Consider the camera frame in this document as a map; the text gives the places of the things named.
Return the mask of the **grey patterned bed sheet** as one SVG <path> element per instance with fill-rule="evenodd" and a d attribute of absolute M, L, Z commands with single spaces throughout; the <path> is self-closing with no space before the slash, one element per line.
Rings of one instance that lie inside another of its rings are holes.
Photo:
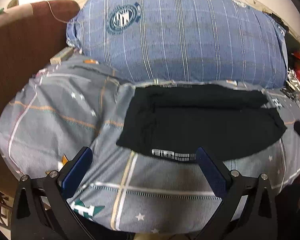
<path fill-rule="evenodd" d="M 49 65 L 4 108 L 0 153 L 17 178 L 40 178 L 87 146 L 93 163 L 68 200 L 79 215 L 118 231 L 199 231 L 221 203 L 200 167 L 116 144 L 134 92 L 120 73 L 85 56 Z"/>

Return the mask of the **blue plaid pillow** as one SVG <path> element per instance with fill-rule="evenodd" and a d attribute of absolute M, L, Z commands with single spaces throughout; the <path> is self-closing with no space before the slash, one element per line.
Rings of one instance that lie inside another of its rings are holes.
<path fill-rule="evenodd" d="M 234 0 L 88 0 L 68 23 L 66 41 L 132 82 L 280 88 L 287 78 L 285 31 Z"/>

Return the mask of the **wooden bed frame block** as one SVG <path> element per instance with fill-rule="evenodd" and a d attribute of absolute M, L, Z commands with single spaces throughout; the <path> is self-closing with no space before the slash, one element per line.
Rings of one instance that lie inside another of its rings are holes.
<path fill-rule="evenodd" d="M 50 59 L 50 63 L 51 64 L 59 64 L 62 61 L 65 61 L 69 57 L 71 57 L 73 55 L 73 53 L 74 53 L 74 48 L 65 47 Z"/>

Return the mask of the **silver plastic bags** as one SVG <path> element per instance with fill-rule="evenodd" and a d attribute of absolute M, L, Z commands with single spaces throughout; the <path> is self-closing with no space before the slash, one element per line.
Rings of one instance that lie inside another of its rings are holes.
<path fill-rule="evenodd" d="M 287 80 L 284 86 L 281 88 L 288 98 L 295 101 L 297 106 L 300 108 L 300 81 L 297 78 L 297 74 L 294 70 L 288 70 Z"/>

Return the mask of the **black pants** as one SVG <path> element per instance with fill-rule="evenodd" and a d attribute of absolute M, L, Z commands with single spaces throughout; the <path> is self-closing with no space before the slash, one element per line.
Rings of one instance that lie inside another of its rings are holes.
<path fill-rule="evenodd" d="M 278 111 L 257 90 L 219 85 L 137 88 L 117 145 L 172 161 L 194 163 L 203 148 L 216 159 L 265 150 L 285 133 Z"/>

